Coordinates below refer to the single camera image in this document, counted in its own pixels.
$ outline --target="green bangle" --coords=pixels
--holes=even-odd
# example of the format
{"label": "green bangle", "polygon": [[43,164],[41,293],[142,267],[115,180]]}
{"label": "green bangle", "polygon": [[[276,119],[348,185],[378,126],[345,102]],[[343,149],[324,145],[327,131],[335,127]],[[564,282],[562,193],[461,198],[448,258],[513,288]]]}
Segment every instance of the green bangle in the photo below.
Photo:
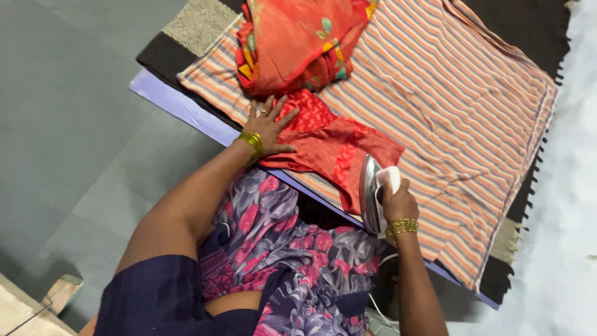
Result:
{"label": "green bangle", "polygon": [[247,163],[247,167],[252,166],[255,162],[257,162],[263,153],[263,143],[261,142],[259,133],[251,130],[243,130],[237,139],[244,140],[253,149],[253,156]]}
{"label": "green bangle", "polygon": [[399,219],[387,223],[386,228],[386,239],[390,242],[394,242],[394,237],[397,234],[403,232],[414,232],[417,233],[418,222],[416,219]]}

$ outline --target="hand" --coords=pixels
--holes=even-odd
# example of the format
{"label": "hand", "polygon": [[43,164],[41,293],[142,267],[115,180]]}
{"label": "hand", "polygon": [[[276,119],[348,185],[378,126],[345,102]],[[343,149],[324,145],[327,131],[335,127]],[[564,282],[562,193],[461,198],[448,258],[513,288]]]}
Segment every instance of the hand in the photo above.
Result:
{"label": "hand", "polygon": [[386,181],[383,189],[383,216],[387,222],[399,219],[418,219],[418,203],[408,192],[410,181],[400,180],[400,188],[392,194],[392,185]]}
{"label": "hand", "polygon": [[296,153],[296,147],[292,145],[277,144],[278,135],[282,129],[298,114],[299,109],[293,109],[288,115],[280,119],[276,123],[276,117],[280,114],[280,110],[286,102],[286,95],[278,100],[276,106],[272,108],[273,96],[269,96],[264,104],[263,110],[257,116],[257,102],[251,101],[251,111],[249,112],[249,120],[245,124],[244,130],[251,130],[257,132],[263,144],[263,153],[261,157],[267,157],[279,153]]}

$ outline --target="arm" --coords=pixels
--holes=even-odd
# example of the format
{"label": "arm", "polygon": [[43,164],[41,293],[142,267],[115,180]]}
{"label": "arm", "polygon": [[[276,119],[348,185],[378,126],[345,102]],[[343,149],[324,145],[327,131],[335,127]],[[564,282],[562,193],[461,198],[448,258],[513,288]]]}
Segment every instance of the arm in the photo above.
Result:
{"label": "arm", "polygon": [[[260,135],[262,156],[296,151],[290,145],[276,144],[279,132],[298,113],[295,110],[276,123],[285,101],[286,97],[283,97],[271,111],[266,108],[266,113],[259,117],[257,103],[251,102],[245,130],[253,130]],[[265,106],[272,106],[272,102],[273,96],[268,98]],[[186,255],[197,260],[197,245],[213,230],[211,220],[226,188],[253,154],[249,144],[237,139],[164,195],[133,232],[116,273],[160,255]]]}
{"label": "arm", "polygon": [[[418,219],[418,204],[408,192],[410,181],[402,179],[400,188],[392,195],[386,183],[383,210],[388,222],[399,219]],[[444,314],[423,263],[417,234],[403,232],[395,235],[398,245],[399,321],[403,336],[448,335]]]}

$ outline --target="grey floor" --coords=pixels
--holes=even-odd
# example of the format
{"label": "grey floor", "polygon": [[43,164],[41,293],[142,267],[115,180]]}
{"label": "grey floor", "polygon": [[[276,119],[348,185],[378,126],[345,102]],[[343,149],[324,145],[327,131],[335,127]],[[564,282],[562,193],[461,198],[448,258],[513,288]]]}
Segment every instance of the grey floor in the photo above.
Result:
{"label": "grey floor", "polygon": [[134,57],[186,0],[0,0],[0,273],[99,307],[140,218],[221,146],[133,92]]}

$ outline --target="striped towel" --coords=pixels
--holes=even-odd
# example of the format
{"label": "striped towel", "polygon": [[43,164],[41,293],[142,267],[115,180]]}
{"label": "striped towel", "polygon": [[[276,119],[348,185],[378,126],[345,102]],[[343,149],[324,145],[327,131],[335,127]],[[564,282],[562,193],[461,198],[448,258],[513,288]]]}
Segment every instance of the striped towel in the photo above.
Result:
{"label": "striped towel", "polygon": [[[244,124],[237,30],[179,80]],[[319,97],[407,147],[399,168],[419,202],[423,256],[478,291],[498,223],[551,121],[555,83],[459,0],[380,1],[351,60],[351,77]],[[323,179],[293,176],[341,207]]]}

